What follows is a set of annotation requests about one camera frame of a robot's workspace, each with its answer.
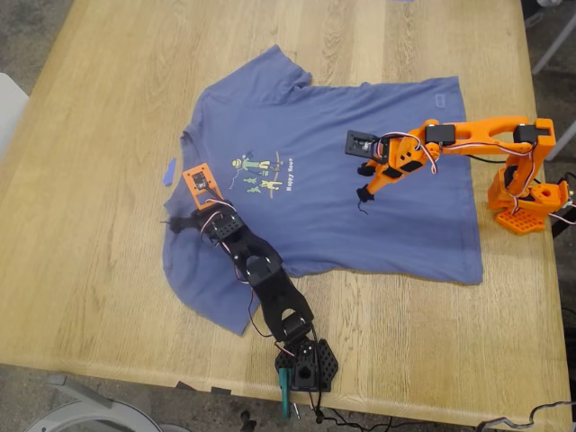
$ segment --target concrete floor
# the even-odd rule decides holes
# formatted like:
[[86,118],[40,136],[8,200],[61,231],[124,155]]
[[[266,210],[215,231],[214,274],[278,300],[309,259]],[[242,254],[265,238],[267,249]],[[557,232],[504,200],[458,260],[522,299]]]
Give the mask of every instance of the concrete floor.
[[[48,56],[72,0],[0,0],[0,72],[8,74],[27,94],[30,94],[42,65]],[[576,10],[576,2],[565,1],[546,11],[544,19],[527,32],[530,57],[534,64],[554,39],[557,32]],[[576,32],[559,50],[549,65],[534,78],[535,98],[539,115],[554,120],[557,134],[562,133],[576,118]],[[553,163],[545,165],[546,178],[556,181],[566,171],[576,172],[576,142],[574,140]],[[562,304],[576,310],[576,269],[574,243],[576,229],[565,231],[554,242]],[[567,323],[576,325],[573,316]],[[21,367],[0,365],[0,432],[24,431],[37,417],[61,405],[68,399],[44,385],[48,373]],[[301,420],[283,420],[280,405],[266,400],[252,400],[197,391],[160,388],[129,382],[76,377],[102,395],[122,401],[138,401],[150,408],[158,423],[173,423],[190,430],[240,430],[239,415],[249,410],[258,422],[257,429],[270,432],[335,431],[326,422],[318,426],[313,413],[300,406]],[[362,425],[388,421],[388,418],[342,411]],[[405,431],[456,432],[469,427],[427,423],[404,427]]]

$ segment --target wood grain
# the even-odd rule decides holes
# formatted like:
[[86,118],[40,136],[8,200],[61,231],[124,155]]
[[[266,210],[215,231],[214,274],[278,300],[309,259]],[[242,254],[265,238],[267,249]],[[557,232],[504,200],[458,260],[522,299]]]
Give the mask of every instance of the wood grain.
[[[158,223],[195,99],[273,43],[314,84],[458,75],[469,119],[536,115],[516,1],[76,0],[0,162],[1,362],[279,399],[269,341],[172,293]],[[570,397],[550,234],[495,224],[472,167],[482,284],[295,280],[340,362],[326,405],[473,425]]]

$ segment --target orange robotic arm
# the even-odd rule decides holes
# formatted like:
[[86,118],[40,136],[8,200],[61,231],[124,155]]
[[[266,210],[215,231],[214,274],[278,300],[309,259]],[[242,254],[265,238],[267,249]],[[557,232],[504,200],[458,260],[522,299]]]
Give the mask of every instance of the orange robotic arm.
[[[514,142],[493,138],[502,132],[513,132]],[[526,234],[542,230],[548,214],[570,200],[565,180],[530,184],[554,144],[551,120],[538,118],[528,124],[527,117],[510,115],[444,124],[429,119],[408,133],[390,132],[380,138],[351,130],[346,153],[369,158],[358,168],[359,174],[373,177],[357,190],[362,202],[373,200],[382,186],[396,183],[427,162],[435,173],[441,153],[507,154],[506,165],[496,172],[488,189],[488,206],[502,209],[495,214],[498,223]]]

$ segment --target red and white wire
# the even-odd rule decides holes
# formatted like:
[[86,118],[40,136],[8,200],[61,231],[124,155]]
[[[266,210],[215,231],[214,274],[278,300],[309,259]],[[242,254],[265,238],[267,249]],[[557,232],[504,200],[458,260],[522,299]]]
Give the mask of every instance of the red and white wire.
[[278,345],[278,342],[274,342],[274,346],[275,346],[276,348],[278,348],[280,351],[285,352],[288,356],[296,357],[296,355],[294,355],[293,353],[291,353],[290,351],[288,351],[286,348],[282,348],[281,346],[279,346],[279,345]]
[[[232,255],[232,253],[230,252],[230,248],[228,247],[228,245],[226,243],[224,243],[223,241],[220,243],[222,245],[222,247],[224,249],[226,249],[226,252],[228,252],[228,255]],[[238,279],[239,282],[243,283],[243,284],[249,284],[249,281],[243,281],[242,279],[240,279],[240,275],[238,274],[238,268],[236,267],[236,265],[234,263],[232,263],[234,265],[234,273],[236,274],[236,278]]]
[[[418,138],[416,135],[413,135],[411,133],[406,133],[406,132],[387,132],[381,136],[381,139],[386,138],[387,136],[390,136],[390,135],[396,135],[396,136],[401,136],[401,137],[405,137],[405,138],[412,138],[412,139],[416,140],[416,146],[414,146],[414,149],[415,150],[422,149],[422,151],[424,152],[424,154],[426,155],[426,157],[430,161],[430,164],[432,164],[432,167],[430,168],[430,171],[432,171],[432,174],[435,174],[438,172],[438,168],[436,165],[437,159],[434,160],[434,158],[432,157],[432,155],[430,154],[430,152],[426,148],[426,146],[421,145],[420,138]],[[378,155],[378,158],[382,157],[381,144],[382,143],[380,141],[378,141],[378,145],[376,146],[376,154]]]
[[568,225],[576,225],[576,222],[570,222],[569,220],[566,220],[562,216],[558,216],[557,214],[554,214],[554,213],[548,213],[548,216],[552,216],[553,218],[559,219],[560,221],[567,223]]
[[208,220],[202,225],[202,229],[200,229],[200,235],[202,235],[202,233],[204,232],[204,230],[206,229],[206,227],[208,226],[208,224],[210,223],[210,221],[211,221],[212,219],[214,219],[214,217],[215,217],[217,214],[222,214],[222,212],[221,212],[221,211],[215,211],[215,212],[210,216],[210,218],[208,218]]
[[223,205],[227,205],[228,207],[230,207],[234,212],[236,211],[236,208],[233,205],[228,204],[227,202],[221,201],[221,200],[215,200],[213,198],[208,198],[206,200],[207,203],[220,203]]
[[535,164],[534,164],[534,159],[532,158],[532,153],[534,152],[534,148],[531,148],[529,151],[515,151],[515,150],[511,150],[509,148],[502,147],[500,144],[496,144],[494,142],[476,141],[476,142],[467,142],[465,144],[456,144],[456,145],[450,146],[450,149],[465,149],[467,147],[482,147],[482,146],[498,147],[500,150],[502,150],[506,153],[509,153],[510,155],[528,156],[530,158],[530,161],[532,162],[532,167],[530,168],[530,174],[528,174],[526,181],[524,182],[524,186],[522,187],[522,191],[518,195],[513,195],[512,193],[510,194],[510,196],[512,197],[512,200],[514,201],[514,207],[512,207],[511,213],[514,214],[518,211],[518,207],[519,207],[518,198],[526,190],[528,183],[530,182],[530,177],[534,173]]

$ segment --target blue object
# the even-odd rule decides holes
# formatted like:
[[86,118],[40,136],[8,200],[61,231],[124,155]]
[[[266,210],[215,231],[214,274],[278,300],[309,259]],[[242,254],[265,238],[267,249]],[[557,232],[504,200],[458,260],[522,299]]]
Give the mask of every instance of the blue object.
[[278,370],[278,385],[282,393],[282,417],[290,417],[290,381],[292,379],[292,369],[281,367]]
[[162,177],[162,183],[164,183],[164,186],[170,186],[172,184],[172,179],[174,178],[174,168],[176,168],[176,158],[172,157],[170,162],[168,162],[166,172]]
[[[344,153],[347,131],[409,131],[426,118],[461,122],[455,76],[418,83],[330,87],[277,46],[206,88],[181,138],[184,169],[207,162],[224,198],[283,258],[290,275],[335,267],[403,273],[469,284],[482,263],[468,157],[442,155],[389,184],[357,208],[363,162]],[[165,204],[189,216],[182,178]],[[250,287],[230,259],[198,231],[166,230],[166,278],[178,297],[215,323],[241,333]]]

